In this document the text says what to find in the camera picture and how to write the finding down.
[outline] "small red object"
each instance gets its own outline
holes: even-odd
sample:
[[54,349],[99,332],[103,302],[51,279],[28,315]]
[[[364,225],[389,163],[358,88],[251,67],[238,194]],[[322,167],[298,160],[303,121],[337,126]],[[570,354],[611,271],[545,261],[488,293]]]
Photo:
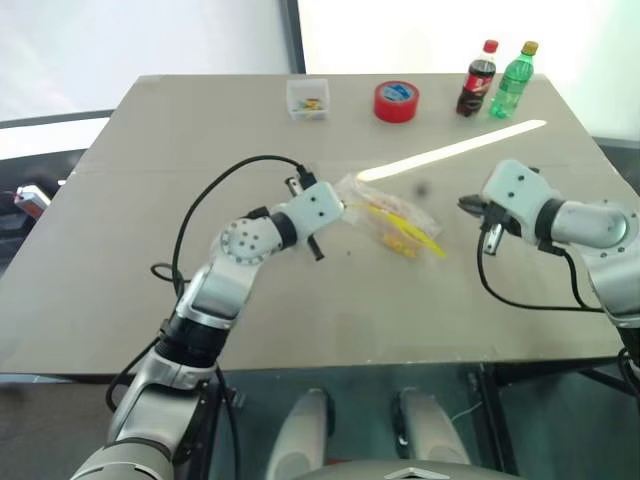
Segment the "small red object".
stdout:
[[418,100],[420,92],[414,85],[398,80],[384,82],[374,92],[373,111],[385,122],[408,122],[416,114]]

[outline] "green bottle cap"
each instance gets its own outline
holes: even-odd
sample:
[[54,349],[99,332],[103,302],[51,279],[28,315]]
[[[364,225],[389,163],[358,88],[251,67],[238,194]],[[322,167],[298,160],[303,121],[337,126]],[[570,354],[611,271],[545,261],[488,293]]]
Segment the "green bottle cap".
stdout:
[[525,55],[530,55],[533,56],[536,54],[536,52],[538,51],[538,42],[524,42],[524,45],[522,46],[522,53],[524,53]]

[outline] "wire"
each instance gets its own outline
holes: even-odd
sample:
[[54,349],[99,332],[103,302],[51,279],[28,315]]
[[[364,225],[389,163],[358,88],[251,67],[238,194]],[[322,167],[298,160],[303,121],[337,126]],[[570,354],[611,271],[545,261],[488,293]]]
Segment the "wire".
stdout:
[[[149,271],[154,277],[159,278],[163,282],[173,283],[173,279],[169,275],[164,275],[158,270],[160,268],[166,268],[167,270],[169,270],[169,272],[171,272],[171,264],[167,262],[154,263],[153,265],[151,265],[151,267],[149,267]],[[191,282],[191,280],[185,280],[180,271],[178,271],[178,276],[178,280],[180,281],[180,283],[187,284]]]
[[640,402],[640,386],[637,382],[633,381],[635,374],[630,372],[631,366],[629,365],[630,357],[627,356],[627,348],[622,348],[618,352],[618,356],[616,357],[616,364],[618,365],[618,370],[620,371],[620,375],[624,379],[627,386],[633,392],[633,395],[636,397],[636,400]]
[[[544,310],[544,311],[560,311],[560,312],[586,312],[586,313],[602,313],[603,310],[601,308],[591,308],[591,307],[566,307],[566,306],[555,306],[555,305],[527,305],[524,303],[518,303],[504,298],[502,295],[498,294],[489,286],[489,282],[487,281],[487,277],[484,272],[483,265],[483,253],[482,249],[484,246],[484,240],[487,236],[487,232],[482,230],[480,236],[478,237],[478,245],[476,248],[476,264],[478,267],[478,276],[480,277],[480,283],[484,287],[484,289],[494,298],[500,300],[502,303],[506,303],[507,305],[511,305],[512,307],[523,308],[525,310]],[[572,270],[572,288],[575,285],[575,292],[577,292],[577,280],[573,280],[573,276],[575,276],[575,264],[573,260],[569,265],[569,269],[573,267]]]
[[238,435],[238,422],[236,416],[233,414],[233,406],[231,405],[231,398],[229,397],[229,390],[227,388],[227,382],[222,374],[220,367],[216,367],[216,378],[218,379],[219,388],[222,388],[224,395],[224,403],[227,405],[227,413],[229,414],[229,425],[231,427],[231,442],[233,444],[233,469],[235,472],[235,478],[240,480],[242,478],[242,462],[240,455],[240,436]]
[[200,460],[200,480],[209,480],[209,468],[211,465],[211,460],[213,458],[213,447],[215,446],[216,440],[216,431],[218,430],[218,419],[220,418],[220,407],[222,406],[222,402],[224,401],[224,390],[222,388],[218,388],[215,396],[215,403],[213,406],[213,411],[211,412],[211,423],[209,425],[208,430],[208,442],[207,448],[202,453],[202,458]]
[[182,220],[182,224],[180,225],[180,229],[178,230],[178,236],[176,237],[176,243],[175,243],[175,246],[173,248],[173,256],[171,258],[171,279],[172,279],[172,282],[173,282],[173,289],[175,290],[176,295],[178,296],[178,298],[180,298],[182,296],[182,293],[184,293],[184,285],[181,284],[181,282],[179,280],[179,277],[178,277],[178,274],[179,274],[178,261],[180,259],[180,249],[182,247],[182,241],[184,240],[184,234],[187,231],[187,226],[189,224],[189,220],[191,220],[191,216],[196,211],[196,208],[198,208],[200,203],[202,203],[202,201],[207,197],[207,195],[209,195],[209,193],[211,193],[211,191],[214,188],[216,188],[218,185],[220,185],[220,183],[222,183],[222,181],[225,178],[227,178],[229,175],[231,175],[233,172],[235,172],[235,171],[241,169],[242,167],[244,167],[246,165],[249,165],[251,163],[265,161],[265,160],[273,160],[273,161],[280,161],[280,162],[288,163],[288,164],[293,165],[294,167],[296,167],[299,171],[301,171],[301,170],[304,171],[304,166],[301,163],[298,163],[295,160],[291,160],[290,158],[282,157],[280,155],[258,155],[258,156],[255,156],[255,157],[246,158],[246,159],[236,163],[235,165],[229,167],[227,170],[222,172],[218,176],[218,178],[216,178],[213,182],[211,182],[202,191],[202,193],[200,193],[200,195],[198,195],[198,197],[194,200],[194,202],[191,204],[191,206],[187,210],[187,213],[184,216],[184,219]]
[[135,367],[140,360],[142,360],[142,357],[144,357],[149,352],[149,350],[151,350],[153,346],[156,343],[158,343],[158,340],[160,340],[160,337],[154,338],[153,341],[149,345],[147,345],[145,349],[142,350],[136,356],[136,358],[134,358],[133,360],[131,360],[131,362],[129,362],[129,365],[124,367],[124,369],[119,374],[113,377],[113,380],[111,380],[111,383],[109,384],[109,387],[107,388],[107,391],[105,393],[105,401],[107,402],[107,407],[109,407],[109,410],[111,410],[112,412],[115,412],[116,409],[118,408],[118,406],[113,401],[113,391],[116,389],[118,385],[122,383],[122,379],[125,377],[125,375],[127,375],[129,371],[133,367]]
[[[569,274],[571,276],[571,292],[573,292],[573,298],[575,298],[576,302],[581,307],[591,308],[585,303],[584,300],[582,300],[582,297],[580,296],[580,290],[578,289],[578,272],[576,271],[576,264],[574,263],[573,258],[571,258],[571,255],[566,250],[562,248],[559,250],[561,252],[560,255],[567,261],[567,266],[569,267]],[[602,310],[601,308],[596,308],[594,310],[604,312],[604,310]]]
[[459,413],[456,413],[453,417],[451,417],[451,423],[455,422],[460,417],[464,417],[465,415],[469,415],[471,412],[473,412],[474,410],[478,409],[480,407],[480,405],[482,405],[482,402],[478,402],[473,407],[467,408],[466,410],[463,410],[463,411],[461,411]]

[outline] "bottle label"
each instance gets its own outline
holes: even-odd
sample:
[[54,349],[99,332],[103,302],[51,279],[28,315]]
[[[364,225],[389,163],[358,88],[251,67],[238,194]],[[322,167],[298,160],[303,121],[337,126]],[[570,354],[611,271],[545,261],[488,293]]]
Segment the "bottle label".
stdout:
[[492,78],[493,77],[478,77],[469,73],[464,81],[464,89],[469,90],[476,95],[484,95],[489,91]]
[[385,85],[382,96],[392,102],[402,103],[410,100],[413,97],[413,92],[405,84],[390,83]]
[[514,80],[512,78],[508,78],[507,76],[502,77],[500,81],[500,90],[507,93],[515,93],[517,95],[521,95],[524,87],[527,86],[527,82],[522,82],[520,80]]

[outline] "white wall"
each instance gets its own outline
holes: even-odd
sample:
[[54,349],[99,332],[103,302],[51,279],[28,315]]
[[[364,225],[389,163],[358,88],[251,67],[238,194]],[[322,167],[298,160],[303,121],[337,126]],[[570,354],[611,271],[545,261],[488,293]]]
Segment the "white wall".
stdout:
[[537,40],[592,135],[640,141],[639,0],[300,0],[300,21],[309,73],[462,72],[486,38],[503,71]]
[[140,75],[288,72],[278,0],[0,2],[0,121],[115,108]]

